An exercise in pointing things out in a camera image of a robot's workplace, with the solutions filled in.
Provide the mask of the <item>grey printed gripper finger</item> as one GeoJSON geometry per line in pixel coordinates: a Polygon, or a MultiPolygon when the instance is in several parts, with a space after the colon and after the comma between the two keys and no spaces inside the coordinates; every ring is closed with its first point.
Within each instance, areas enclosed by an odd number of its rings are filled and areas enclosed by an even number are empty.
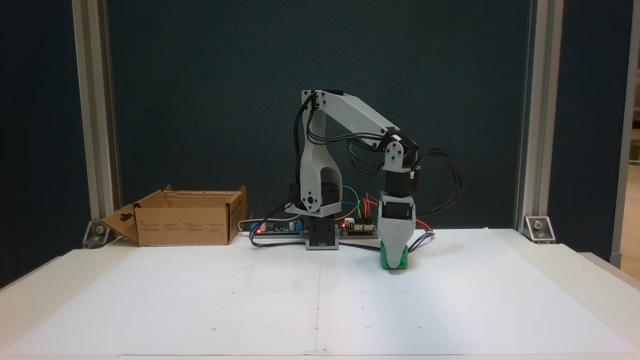
{"type": "Polygon", "coordinates": [[[384,245],[385,259],[390,269],[399,269],[408,241],[413,237],[414,219],[380,219],[378,235],[384,245]]]}

